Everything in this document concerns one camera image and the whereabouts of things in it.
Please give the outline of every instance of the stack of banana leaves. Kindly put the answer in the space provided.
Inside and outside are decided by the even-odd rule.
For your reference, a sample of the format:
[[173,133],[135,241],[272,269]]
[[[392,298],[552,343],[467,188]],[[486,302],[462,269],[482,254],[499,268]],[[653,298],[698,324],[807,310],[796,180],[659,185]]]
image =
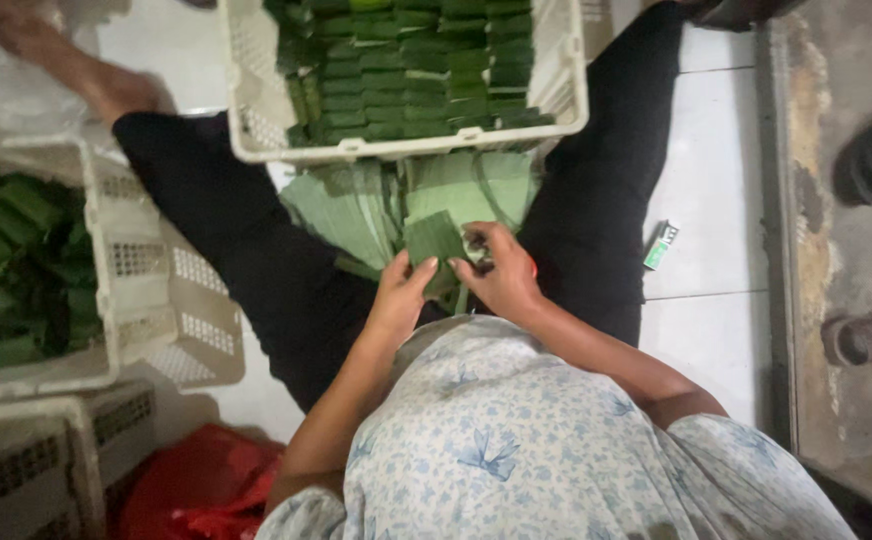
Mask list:
[[102,339],[84,207],[81,190],[0,175],[0,368]]
[[552,124],[529,107],[531,0],[265,0],[292,146]]
[[426,294],[452,312],[465,304],[465,291],[447,261],[479,256],[467,249],[462,225],[518,229],[536,187],[524,153],[458,151],[313,167],[280,198],[298,224],[343,250],[337,265],[346,271],[378,280],[403,248],[414,265],[438,257]]

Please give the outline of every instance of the black pants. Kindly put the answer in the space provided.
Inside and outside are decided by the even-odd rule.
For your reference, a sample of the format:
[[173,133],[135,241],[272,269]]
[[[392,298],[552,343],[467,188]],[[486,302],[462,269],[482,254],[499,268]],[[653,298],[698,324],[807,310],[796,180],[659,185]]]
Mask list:
[[[590,120],[546,160],[519,241],[554,302],[638,344],[642,222],[666,156],[682,7],[652,6],[589,66]],[[264,167],[238,161],[225,121],[132,113],[113,132],[154,202],[216,268],[304,411],[366,321],[375,283],[294,227]],[[428,306],[421,322],[438,319]]]

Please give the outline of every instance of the red plastic bag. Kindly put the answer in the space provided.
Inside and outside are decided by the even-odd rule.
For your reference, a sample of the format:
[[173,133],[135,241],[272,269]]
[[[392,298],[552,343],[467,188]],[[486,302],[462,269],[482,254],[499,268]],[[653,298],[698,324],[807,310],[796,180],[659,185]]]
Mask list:
[[120,515],[121,540],[251,540],[285,446],[200,427],[145,465]]

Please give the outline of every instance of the leg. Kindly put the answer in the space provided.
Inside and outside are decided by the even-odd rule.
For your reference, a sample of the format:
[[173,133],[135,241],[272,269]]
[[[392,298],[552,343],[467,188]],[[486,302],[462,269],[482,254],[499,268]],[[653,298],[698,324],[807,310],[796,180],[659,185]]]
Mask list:
[[638,344],[642,222],[666,159],[686,13],[649,7],[588,68],[590,119],[546,159],[519,233],[547,297]]
[[337,270],[336,250],[292,225],[264,168],[238,161],[224,129],[207,134],[202,121],[154,113],[146,78],[83,54],[12,2],[0,2],[0,44],[112,126],[163,214],[246,312],[274,377],[308,411],[361,331],[375,283]]

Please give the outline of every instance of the plastic bag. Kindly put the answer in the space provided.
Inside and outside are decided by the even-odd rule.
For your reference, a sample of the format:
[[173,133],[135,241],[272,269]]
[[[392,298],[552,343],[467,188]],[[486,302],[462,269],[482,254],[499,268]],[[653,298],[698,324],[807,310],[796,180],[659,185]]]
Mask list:
[[[68,18],[56,0],[29,0],[53,26],[70,34]],[[0,134],[55,135],[79,128],[88,107],[40,67],[0,47]]]
[[214,424],[158,451],[123,507],[118,540],[241,540],[262,524],[285,447]]

